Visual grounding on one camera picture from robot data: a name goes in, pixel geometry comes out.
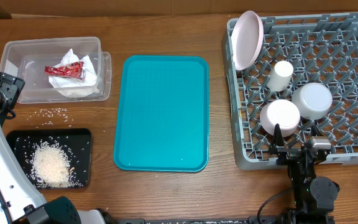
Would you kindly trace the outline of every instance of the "gray dish rack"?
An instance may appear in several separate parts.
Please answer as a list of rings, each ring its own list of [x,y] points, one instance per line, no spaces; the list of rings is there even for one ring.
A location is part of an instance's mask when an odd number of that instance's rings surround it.
[[[310,126],[329,138],[334,152],[324,163],[358,164],[358,12],[305,16],[261,17],[264,43],[256,62],[236,71],[231,34],[238,19],[227,22],[222,40],[224,72],[229,84],[231,131],[236,164],[243,170],[276,169],[276,156],[267,149],[272,136],[261,128],[259,113],[276,99],[291,99],[299,87],[318,82],[333,95],[329,114],[302,119],[286,147],[300,147],[310,138]],[[272,65],[288,60],[294,73],[288,88],[266,87]]]

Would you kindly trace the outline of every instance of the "white cup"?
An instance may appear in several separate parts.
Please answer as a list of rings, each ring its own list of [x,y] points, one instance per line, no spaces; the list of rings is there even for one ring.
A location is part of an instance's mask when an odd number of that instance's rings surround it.
[[[270,80],[266,86],[273,91],[283,91],[290,83],[292,73],[293,66],[290,62],[277,62],[269,73]]]
[[[324,85],[309,83],[295,90],[291,100],[303,118],[320,119],[328,114],[333,96]]]
[[[275,125],[279,124],[282,136],[290,136],[296,131],[300,119],[298,108],[289,100],[275,100],[260,112],[260,123],[271,135]]]

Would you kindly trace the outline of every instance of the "plate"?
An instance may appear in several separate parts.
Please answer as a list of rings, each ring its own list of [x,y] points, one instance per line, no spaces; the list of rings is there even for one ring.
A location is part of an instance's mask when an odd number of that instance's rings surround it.
[[[243,13],[233,28],[231,41],[236,70],[251,66],[264,42],[264,25],[260,17],[252,11]]]

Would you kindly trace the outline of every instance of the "wooden table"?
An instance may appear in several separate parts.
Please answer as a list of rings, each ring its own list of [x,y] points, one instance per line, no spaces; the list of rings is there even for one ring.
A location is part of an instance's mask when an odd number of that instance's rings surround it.
[[[221,39],[226,22],[238,16],[0,20],[0,60],[10,40],[55,37],[96,36],[102,49],[112,55],[112,90],[107,101],[17,105],[17,118],[4,124],[6,134],[15,129],[32,129],[50,121],[39,116],[30,118],[35,111],[61,107],[73,119],[72,128],[91,130],[94,145],[89,186],[78,190],[43,190],[46,199],[65,195],[77,209],[108,208],[116,218],[245,218],[255,215],[265,200],[290,186],[286,170],[243,171],[234,163]],[[203,171],[196,174],[129,172],[114,164],[112,152],[122,65],[136,54],[197,55],[208,62],[209,162]],[[52,122],[48,128],[68,127],[62,119]],[[341,186],[333,213],[336,221],[358,223],[358,166],[324,165],[318,166],[316,173]],[[268,204],[263,214],[279,214],[292,206],[293,199],[280,198]]]

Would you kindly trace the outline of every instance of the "plastic tray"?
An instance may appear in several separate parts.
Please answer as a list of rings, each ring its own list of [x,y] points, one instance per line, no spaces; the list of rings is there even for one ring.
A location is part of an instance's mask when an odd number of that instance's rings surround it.
[[[90,180],[92,135],[88,129],[48,129],[48,130],[26,130],[11,131],[6,136],[6,141],[13,150],[17,161],[23,168],[24,173],[29,178],[31,184],[37,189],[37,180],[30,178],[32,165],[26,160],[31,159],[30,155],[34,152],[33,145],[47,141],[49,144],[59,143],[71,160],[70,167],[74,167],[75,175],[73,180],[80,185],[68,188],[86,187]]]
[[[198,172],[208,162],[208,64],[199,57],[125,61],[114,162],[124,170]]]
[[[44,74],[45,66],[60,63],[62,57],[73,49],[79,58],[89,55],[98,81],[92,86],[54,88]],[[18,103],[59,103],[72,101],[105,100],[109,96],[111,82],[111,57],[101,51],[97,37],[70,37],[39,40],[11,41],[5,45],[0,71],[22,78],[26,84]],[[59,90],[89,90],[97,88],[99,93],[92,93],[82,98],[69,98]]]
[[[333,94],[329,114],[315,121],[334,146],[324,163],[358,164],[358,12],[261,19],[264,44],[257,61],[246,70],[236,72],[232,61],[230,35],[237,19],[227,23],[222,41],[237,166],[281,168],[276,157],[267,153],[272,137],[260,127],[259,113],[272,100],[290,100],[297,88],[309,82],[322,83]],[[294,75],[286,90],[270,91],[265,86],[268,74],[280,60],[294,65]],[[286,147],[300,147],[307,141],[312,124],[301,120],[297,132],[286,139]]]

